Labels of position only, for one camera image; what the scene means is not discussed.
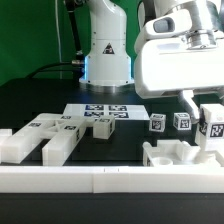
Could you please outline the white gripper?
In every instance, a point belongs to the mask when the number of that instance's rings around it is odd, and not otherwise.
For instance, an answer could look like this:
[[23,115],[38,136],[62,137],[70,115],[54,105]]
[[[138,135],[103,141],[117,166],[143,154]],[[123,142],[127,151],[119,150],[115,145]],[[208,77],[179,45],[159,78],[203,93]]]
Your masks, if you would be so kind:
[[213,49],[187,50],[180,41],[163,44],[147,42],[134,66],[135,90],[143,98],[174,96],[196,124],[200,110],[193,101],[196,94],[218,90],[224,99],[224,43]]

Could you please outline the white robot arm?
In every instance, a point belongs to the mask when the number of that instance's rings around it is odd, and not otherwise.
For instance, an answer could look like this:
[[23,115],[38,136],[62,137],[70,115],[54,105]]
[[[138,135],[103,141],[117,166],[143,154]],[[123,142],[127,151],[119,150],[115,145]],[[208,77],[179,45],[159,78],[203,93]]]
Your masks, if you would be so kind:
[[126,53],[126,15],[110,0],[86,0],[91,50],[82,85],[96,91],[130,84],[144,98],[177,96],[193,122],[196,94],[224,98],[224,0],[142,0],[137,57]]

